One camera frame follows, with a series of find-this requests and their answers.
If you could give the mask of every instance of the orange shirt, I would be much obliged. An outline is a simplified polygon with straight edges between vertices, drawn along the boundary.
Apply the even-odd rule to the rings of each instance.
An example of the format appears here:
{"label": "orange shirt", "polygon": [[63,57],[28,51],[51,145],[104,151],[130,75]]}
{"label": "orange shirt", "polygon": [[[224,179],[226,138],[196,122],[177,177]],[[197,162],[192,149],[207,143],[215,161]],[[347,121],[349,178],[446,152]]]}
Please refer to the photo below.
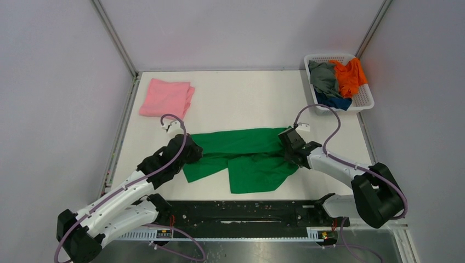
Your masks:
{"label": "orange shirt", "polygon": [[336,64],[334,71],[339,83],[339,94],[342,97],[352,98],[359,92],[359,86],[368,83],[358,58],[350,60],[345,66],[336,60],[330,60],[329,63]]}

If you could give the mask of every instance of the pink cloth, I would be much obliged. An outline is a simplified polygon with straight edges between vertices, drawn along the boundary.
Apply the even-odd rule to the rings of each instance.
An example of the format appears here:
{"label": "pink cloth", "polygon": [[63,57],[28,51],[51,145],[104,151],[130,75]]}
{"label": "pink cloth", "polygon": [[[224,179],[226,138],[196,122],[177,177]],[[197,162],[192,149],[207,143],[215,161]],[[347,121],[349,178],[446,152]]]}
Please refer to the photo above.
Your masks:
{"label": "pink cloth", "polygon": [[190,86],[190,82],[171,83],[153,78],[139,114],[161,117],[163,114],[171,113],[183,119],[190,107],[194,91],[195,88]]}

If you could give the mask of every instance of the white plastic basket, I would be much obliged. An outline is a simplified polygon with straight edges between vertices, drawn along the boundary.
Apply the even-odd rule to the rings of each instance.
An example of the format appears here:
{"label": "white plastic basket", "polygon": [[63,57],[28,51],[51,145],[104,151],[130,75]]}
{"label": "white plastic basket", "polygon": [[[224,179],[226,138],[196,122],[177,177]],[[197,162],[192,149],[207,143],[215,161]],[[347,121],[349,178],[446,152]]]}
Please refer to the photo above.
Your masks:
{"label": "white plastic basket", "polygon": [[[310,70],[308,69],[309,60],[313,60],[319,63],[328,62],[330,60],[336,60],[345,65],[353,58],[355,58],[355,56],[350,55],[350,54],[310,54],[310,55],[305,56],[304,63],[305,63],[305,70],[307,71],[308,82],[310,83]],[[315,89],[313,88],[313,85],[311,83],[310,83],[310,91],[311,91],[311,96],[313,97],[313,102],[318,103],[316,99],[316,95],[315,95]],[[375,105],[375,101],[373,100],[373,96],[371,95],[370,87],[368,87],[368,84],[364,84],[359,87],[359,93],[352,97],[352,104],[347,109],[347,111],[344,111],[338,108],[333,108],[333,109],[335,111],[338,111],[339,113],[347,112],[347,113],[354,114],[362,110],[373,108],[374,105]],[[331,114],[331,112],[328,109],[320,107],[320,106],[315,107],[315,112],[317,115]]]}

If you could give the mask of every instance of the navy blue cloth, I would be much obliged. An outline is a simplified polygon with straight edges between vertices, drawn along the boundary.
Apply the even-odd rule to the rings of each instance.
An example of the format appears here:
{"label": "navy blue cloth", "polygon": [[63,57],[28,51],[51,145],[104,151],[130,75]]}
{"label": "navy blue cloth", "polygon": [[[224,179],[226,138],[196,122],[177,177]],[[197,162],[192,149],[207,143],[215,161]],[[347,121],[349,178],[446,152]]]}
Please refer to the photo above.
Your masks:
{"label": "navy blue cloth", "polygon": [[326,105],[328,107],[340,108],[341,110],[347,110],[352,104],[351,98],[336,98],[336,97],[327,97],[323,93],[319,93],[315,90],[315,95],[318,103]]}

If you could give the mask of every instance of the white wall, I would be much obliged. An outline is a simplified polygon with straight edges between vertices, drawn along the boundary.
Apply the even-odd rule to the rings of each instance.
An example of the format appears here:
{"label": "white wall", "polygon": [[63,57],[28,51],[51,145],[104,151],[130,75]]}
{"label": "white wall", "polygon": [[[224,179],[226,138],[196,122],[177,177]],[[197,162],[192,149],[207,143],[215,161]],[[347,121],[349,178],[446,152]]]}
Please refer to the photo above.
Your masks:
{"label": "white wall", "polygon": [[382,0],[101,1],[139,71],[297,69],[355,53]]}
{"label": "white wall", "polygon": [[0,262],[52,262],[95,200],[131,77],[90,1],[0,2]]}
{"label": "white wall", "polygon": [[409,200],[421,262],[463,262],[465,2],[394,1],[362,64],[379,161]]}

